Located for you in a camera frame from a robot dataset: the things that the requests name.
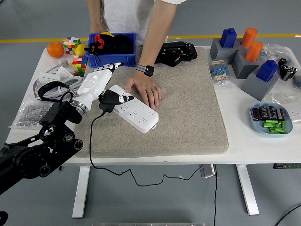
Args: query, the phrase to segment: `blue block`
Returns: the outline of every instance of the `blue block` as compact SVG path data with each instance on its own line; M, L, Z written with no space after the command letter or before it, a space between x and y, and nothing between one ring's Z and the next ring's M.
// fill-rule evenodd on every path
M220 40L221 47L232 48L234 46L237 34L234 28L225 29L222 33L222 38Z
M268 82L278 69L278 65L274 60L267 60L259 69L256 77Z

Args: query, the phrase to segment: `clear plastic bag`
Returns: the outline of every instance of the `clear plastic bag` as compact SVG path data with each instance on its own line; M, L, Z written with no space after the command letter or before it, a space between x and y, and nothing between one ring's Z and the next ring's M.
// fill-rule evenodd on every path
M209 65L212 82L218 86L232 86L228 63L225 60L212 60Z
M293 89L295 91L301 91L301 74L295 74L293 76Z
M297 72L294 74L294 76L301 75L301 68L299 67L298 62L295 62L292 59L291 53L287 50L286 47L276 44L264 44L261 51L261 57L264 61L274 60L276 64L279 63L280 59L286 59L287 63L285 65L287 65L288 68L295 67L297 69Z
M271 99L273 103L277 103L279 105L300 102L301 93L300 94L273 93L271 95Z
M10 126L11 129L41 129L40 119L52 106L52 102L39 101L36 99L25 100Z

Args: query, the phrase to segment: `table leg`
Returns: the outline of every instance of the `table leg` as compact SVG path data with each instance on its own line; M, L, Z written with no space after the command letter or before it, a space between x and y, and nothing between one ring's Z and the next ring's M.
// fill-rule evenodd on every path
M246 164L236 164L238 176L243 189L243 194L246 202L246 208L249 215L259 215L255 195L253 192L252 184L246 168Z
M87 195L90 166L80 166L72 218L83 218Z

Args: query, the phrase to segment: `power strip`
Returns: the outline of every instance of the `power strip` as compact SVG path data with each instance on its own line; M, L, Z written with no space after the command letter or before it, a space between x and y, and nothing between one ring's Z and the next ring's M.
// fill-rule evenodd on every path
M301 121L301 102L294 102L282 105L290 115L292 122Z
M119 95L131 96L120 86L112 86L109 90ZM135 97L129 102L116 105L113 111L142 133L154 129L159 121L159 114Z

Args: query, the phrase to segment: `table top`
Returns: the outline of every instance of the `table top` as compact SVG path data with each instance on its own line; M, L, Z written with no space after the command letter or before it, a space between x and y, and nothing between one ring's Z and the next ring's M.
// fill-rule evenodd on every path
M210 47L204 47L207 59L210 58ZM57 59L42 57L37 65L33 78L24 96L24 100L33 98L32 85L39 77L40 72L52 68ZM64 56L69 62L73 56ZM252 126L249 109L258 100L246 94L239 88L242 82L231 76L235 85L231 87L215 86L215 92L227 131L229 148L223 154L177 155L142 158L102 158L93 159L97 165L142 165L142 164L255 164L255 163L293 163L301 162L301 123L294 123L290 134L283 137L268 137L258 133ZM279 80L271 93L279 89L288 90L289 83L283 85ZM12 129L7 143L16 143L22 139L37 134L37 130ZM65 165L90 165L86 158L70 158Z

